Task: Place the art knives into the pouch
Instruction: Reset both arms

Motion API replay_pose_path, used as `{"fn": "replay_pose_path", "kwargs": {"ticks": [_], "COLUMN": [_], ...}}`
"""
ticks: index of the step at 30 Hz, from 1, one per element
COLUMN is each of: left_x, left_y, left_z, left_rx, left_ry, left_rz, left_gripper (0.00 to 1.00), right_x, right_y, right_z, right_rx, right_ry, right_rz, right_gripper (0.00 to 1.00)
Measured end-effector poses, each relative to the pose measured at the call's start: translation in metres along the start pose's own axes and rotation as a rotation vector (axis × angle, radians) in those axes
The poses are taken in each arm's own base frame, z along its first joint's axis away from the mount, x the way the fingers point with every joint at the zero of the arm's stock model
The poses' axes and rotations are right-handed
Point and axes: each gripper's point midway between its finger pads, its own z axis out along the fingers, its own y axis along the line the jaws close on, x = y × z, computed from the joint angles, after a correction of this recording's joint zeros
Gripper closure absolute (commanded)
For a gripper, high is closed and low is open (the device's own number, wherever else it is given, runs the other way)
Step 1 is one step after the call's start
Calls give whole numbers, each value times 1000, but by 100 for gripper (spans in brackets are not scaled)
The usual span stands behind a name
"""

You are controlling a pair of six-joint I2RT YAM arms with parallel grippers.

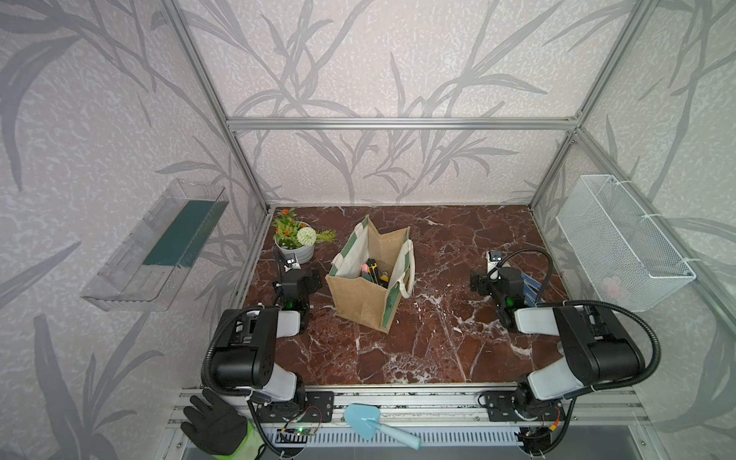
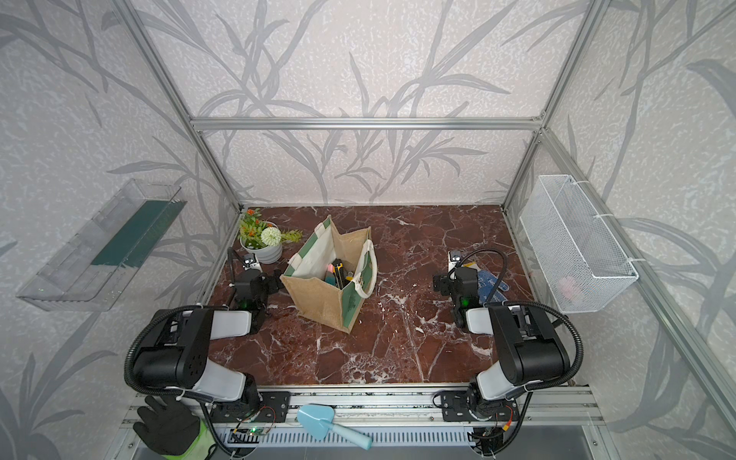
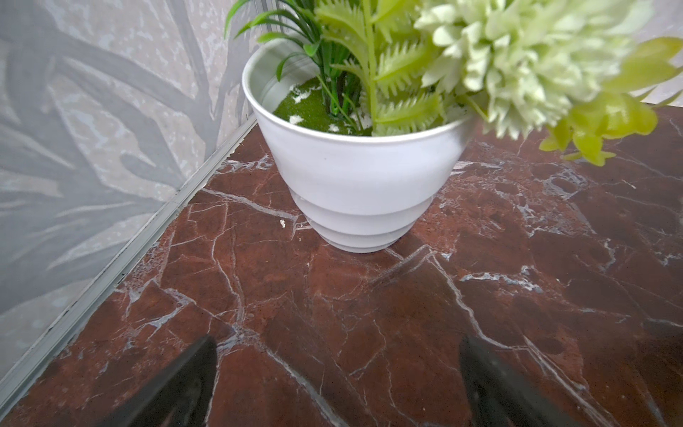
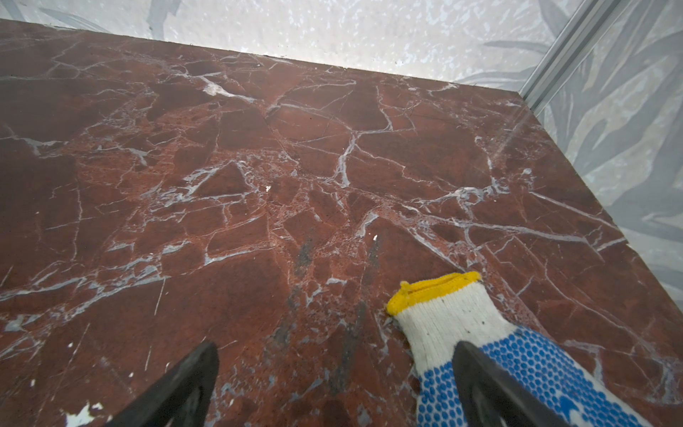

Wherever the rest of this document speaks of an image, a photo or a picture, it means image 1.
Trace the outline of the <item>pink utility knife crosswise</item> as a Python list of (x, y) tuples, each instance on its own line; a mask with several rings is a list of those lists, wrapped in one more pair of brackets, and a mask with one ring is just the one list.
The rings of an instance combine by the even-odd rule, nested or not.
[(361, 277), (365, 280), (372, 281), (372, 277), (369, 272), (369, 268), (367, 264), (364, 264), (361, 268)]

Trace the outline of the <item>green Christmas jute pouch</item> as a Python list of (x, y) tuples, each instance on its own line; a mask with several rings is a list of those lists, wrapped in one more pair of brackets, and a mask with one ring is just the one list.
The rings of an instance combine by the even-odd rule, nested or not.
[(365, 217), (333, 258), (326, 281), (338, 316), (387, 334), (416, 282), (410, 229), (381, 234)]

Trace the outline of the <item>yellow black utility knife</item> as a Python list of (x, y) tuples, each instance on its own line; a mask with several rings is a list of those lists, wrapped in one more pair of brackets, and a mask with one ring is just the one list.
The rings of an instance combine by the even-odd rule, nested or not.
[(366, 264), (368, 265), (370, 275), (375, 284), (380, 284), (380, 273), (378, 269), (378, 263), (374, 259), (368, 259)]

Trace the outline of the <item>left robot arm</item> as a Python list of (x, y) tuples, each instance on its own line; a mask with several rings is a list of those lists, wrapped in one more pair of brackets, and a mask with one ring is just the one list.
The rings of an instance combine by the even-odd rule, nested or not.
[(226, 310), (201, 367), (204, 386), (222, 396), (249, 396), (261, 404), (306, 404), (302, 378), (276, 363), (276, 343), (305, 333), (310, 296), (322, 288), (316, 270), (290, 268), (274, 283), (280, 306)]

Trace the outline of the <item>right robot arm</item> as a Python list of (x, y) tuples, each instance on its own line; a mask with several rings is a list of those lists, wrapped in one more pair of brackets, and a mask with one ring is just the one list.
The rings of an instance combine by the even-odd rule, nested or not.
[(496, 302), (496, 316), (504, 328), (516, 334), (557, 337), (562, 345), (562, 358), (521, 378), (514, 396), (516, 407), (636, 385), (659, 368), (659, 337), (634, 312), (597, 300), (531, 307), (525, 303), (523, 288), (521, 271), (509, 266), (470, 278), (472, 291)]

